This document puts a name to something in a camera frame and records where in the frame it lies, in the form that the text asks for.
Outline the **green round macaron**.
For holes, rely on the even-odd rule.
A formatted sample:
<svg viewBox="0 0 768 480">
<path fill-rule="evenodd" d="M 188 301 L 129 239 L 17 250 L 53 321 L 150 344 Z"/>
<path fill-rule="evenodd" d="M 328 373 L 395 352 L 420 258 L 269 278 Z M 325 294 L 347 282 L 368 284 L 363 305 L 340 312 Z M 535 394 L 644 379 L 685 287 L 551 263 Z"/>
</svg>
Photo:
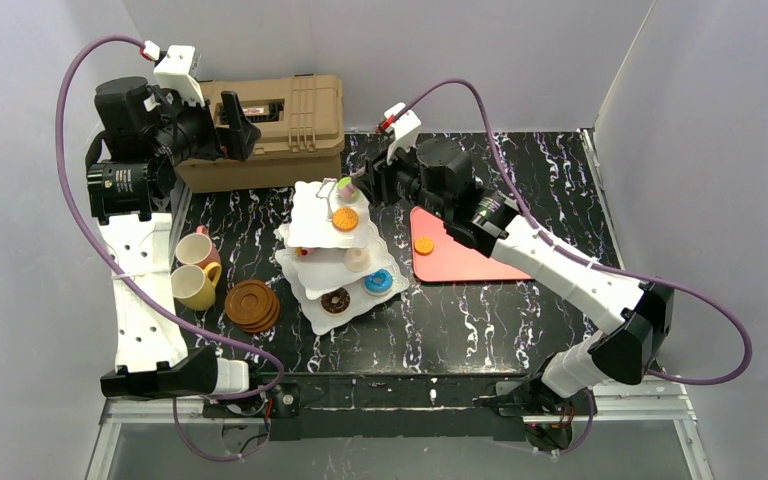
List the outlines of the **green round macaron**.
<svg viewBox="0 0 768 480">
<path fill-rule="evenodd" d="M 338 198 L 344 203 L 353 203 L 357 200 L 359 192 L 351 177 L 342 177 L 336 184 Z"/>
</svg>

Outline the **round orange waffle cookie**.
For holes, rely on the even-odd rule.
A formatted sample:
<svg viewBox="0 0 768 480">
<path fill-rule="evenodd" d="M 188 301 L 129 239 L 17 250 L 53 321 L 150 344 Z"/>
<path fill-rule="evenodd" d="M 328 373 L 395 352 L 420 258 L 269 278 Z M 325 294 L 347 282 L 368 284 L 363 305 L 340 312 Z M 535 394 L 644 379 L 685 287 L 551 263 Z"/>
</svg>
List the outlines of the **round orange waffle cookie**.
<svg viewBox="0 0 768 480">
<path fill-rule="evenodd" d="M 413 241 L 414 252 L 420 256 L 430 255 L 434 247 L 434 241 L 429 237 L 422 236 Z"/>
</svg>

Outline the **tan plastic tool case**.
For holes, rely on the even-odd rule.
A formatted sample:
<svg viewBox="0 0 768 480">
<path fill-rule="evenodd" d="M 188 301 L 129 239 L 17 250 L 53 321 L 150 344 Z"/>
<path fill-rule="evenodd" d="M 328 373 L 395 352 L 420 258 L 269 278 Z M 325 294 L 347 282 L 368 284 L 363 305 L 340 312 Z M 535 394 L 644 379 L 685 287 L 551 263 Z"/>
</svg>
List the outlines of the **tan plastic tool case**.
<svg viewBox="0 0 768 480">
<path fill-rule="evenodd" d="M 246 160 L 191 157 L 175 167 L 194 193 L 292 187 L 341 176 L 345 147 L 343 82 L 332 74 L 200 83 L 218 130 L 227 129 L 223 91 L 238 95 L 261 132 Z"/>
</svg>

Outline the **white round cake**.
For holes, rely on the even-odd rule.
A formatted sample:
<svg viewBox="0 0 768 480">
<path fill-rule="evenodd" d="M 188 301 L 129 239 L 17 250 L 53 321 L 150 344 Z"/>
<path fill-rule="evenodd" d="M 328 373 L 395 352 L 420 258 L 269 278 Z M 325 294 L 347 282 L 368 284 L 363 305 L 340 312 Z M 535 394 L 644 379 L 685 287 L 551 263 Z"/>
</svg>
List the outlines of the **white round cake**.
<svg viewBox="0 0 768 480">
<path fill-rule="evenodd" d="M 372 257 L 367 248 L 350 248 L 344 254 L 343 263 L 349 271 L 363 272 L 371 266 Z"/>
</svg>

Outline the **pink serving tray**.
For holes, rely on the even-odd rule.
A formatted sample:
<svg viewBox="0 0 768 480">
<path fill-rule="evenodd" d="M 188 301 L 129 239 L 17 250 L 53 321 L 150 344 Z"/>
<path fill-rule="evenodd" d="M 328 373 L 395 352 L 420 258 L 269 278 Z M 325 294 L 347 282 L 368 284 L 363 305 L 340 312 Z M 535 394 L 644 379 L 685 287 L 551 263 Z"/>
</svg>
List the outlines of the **pink serving tray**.
<svg viewBox="0 0 768 480">
<path fill-rule="evenodd" d="M 449 236 L 443 222 L 425 210 L 414 207 L 410 212 L 410 234 L 413 271 L 425 283 L 530 281 L 532 277 L 514 267 L 485 257 L 464 247 Z M 434 251 L 427 256 L 414 252 L 413 241 L 419 237 L 434 241 Z"/>
</svg>

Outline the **blue donut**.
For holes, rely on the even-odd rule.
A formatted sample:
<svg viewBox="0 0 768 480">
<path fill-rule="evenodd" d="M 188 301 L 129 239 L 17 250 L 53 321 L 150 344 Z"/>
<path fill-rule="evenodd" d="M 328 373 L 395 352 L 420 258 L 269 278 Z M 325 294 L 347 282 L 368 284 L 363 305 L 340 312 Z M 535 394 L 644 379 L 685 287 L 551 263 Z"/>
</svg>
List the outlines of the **blue donut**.
<svg viewBox="0 0 768 480">
<path fill-rule="evenodd" d="M 364 290 L 373 296 L 386 295 L 393 288 L 392 274 L 386 269 L 380 269 L 364 278 Z"/>
</svg>

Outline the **white three-tier cake stand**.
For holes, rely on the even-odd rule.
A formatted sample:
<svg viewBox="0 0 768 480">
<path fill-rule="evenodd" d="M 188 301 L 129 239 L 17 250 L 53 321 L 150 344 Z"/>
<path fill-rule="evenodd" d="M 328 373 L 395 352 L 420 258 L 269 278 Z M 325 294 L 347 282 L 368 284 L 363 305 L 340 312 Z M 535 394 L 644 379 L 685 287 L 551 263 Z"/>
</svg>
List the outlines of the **white three-tier cake stand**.
<svg viewBox="0 0 768 480">
<path fill-rule="evenodd" d="M 388 251 L 387 243 L 370 218 L 369 201 L 359 191 L 355 202 L 342 202 L 336 189 L 338 180 L 325 178 L 296 182 L 290 219 L 275 230 L 276 238 L 283 243 L 283 247 L 275 253 L 275 259 L 317 336 L 325 335 L 395 298 L 409 286 L 409 280 L 401 273 L 396 259 Z M 341 207 L 351 207 L 359 213 L 360 223 L 353 231 L 340 232 L 333 227 L 332 214 Z M 315 251 L 306 257 L 299 257 L 295 255 L 296 247 L 315 248 Z M 367 248 L 370 251 L 372 264 L 366 271 L 352 272 L 345 267 L 343 257 L 350 248 Z M 392 274 L 393 288 L 386 295 L 373 296 L 364 290 L 364 278 L 380 269 Z M 351 304 L 342 315 L 328 315 L 320 306 L 320 297 L 339 288 L 345 288 L 350 293 Z"/>
</svg>

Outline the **chocolate donut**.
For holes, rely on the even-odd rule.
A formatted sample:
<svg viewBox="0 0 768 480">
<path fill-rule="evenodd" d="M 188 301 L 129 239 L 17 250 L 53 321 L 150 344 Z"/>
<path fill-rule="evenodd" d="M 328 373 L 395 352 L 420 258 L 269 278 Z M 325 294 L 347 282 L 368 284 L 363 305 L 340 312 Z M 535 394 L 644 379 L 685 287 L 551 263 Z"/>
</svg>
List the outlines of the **chocolate donut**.
<svg viewBox="0 0 768 480">
<path fill-rule="evenodd" d="M 345 288 L 339 288 L 320 297 L 323 311 L 332 316 L 342 315 L 351 304 L 351 295 Z"/>
</svg>

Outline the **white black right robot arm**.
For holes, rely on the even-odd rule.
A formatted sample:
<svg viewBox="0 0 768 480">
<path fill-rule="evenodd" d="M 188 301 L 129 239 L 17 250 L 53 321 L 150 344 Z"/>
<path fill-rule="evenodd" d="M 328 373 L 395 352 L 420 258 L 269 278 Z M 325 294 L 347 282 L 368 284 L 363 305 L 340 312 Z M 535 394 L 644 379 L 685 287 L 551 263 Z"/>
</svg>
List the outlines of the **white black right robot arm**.
<svg viewBox="0 0 768 480">
<path fill-rule="evenodd" d="M 436 216 L 457 243 L 530 275 L 593 322 L 596 334 L 554 354 L 533 384 L 569 398 L 604 381 L 637 385 L 646 376 L 669 330 L 673 289 L 610 274 L 581 254 L 565 256 L 565 242 L 476 179 L 457 143 L 428 140 L 382 153 L 351 180 L 375 206 L 405 200 Z"/>
</svg>

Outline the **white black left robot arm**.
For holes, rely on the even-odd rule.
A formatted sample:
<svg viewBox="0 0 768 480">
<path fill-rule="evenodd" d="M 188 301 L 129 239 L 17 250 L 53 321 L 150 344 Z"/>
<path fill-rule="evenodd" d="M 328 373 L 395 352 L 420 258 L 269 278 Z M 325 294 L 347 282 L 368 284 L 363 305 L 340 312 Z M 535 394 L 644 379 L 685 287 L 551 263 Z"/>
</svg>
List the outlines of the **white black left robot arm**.
<svg viewBox="0 0 768 480">
<path fill-rule="evenodd" d="M 114 367 L 100 379 L 108 398 L 166 399 L 237 395 L 249 388 L 249 366 L 202 347 L 191 350 L 179 326 L 133 287 L 173 311 L 172 226 L 168 205 L 176 166 L 197 159 L 242 159 L 259 131 L 236 119 L 217 128 L 207 101 L 132 76 L 99 85 L 94 98 L 103 131 L 88 150 L 92 217 L 113 275 L 118 342 Z"/>
</svg>

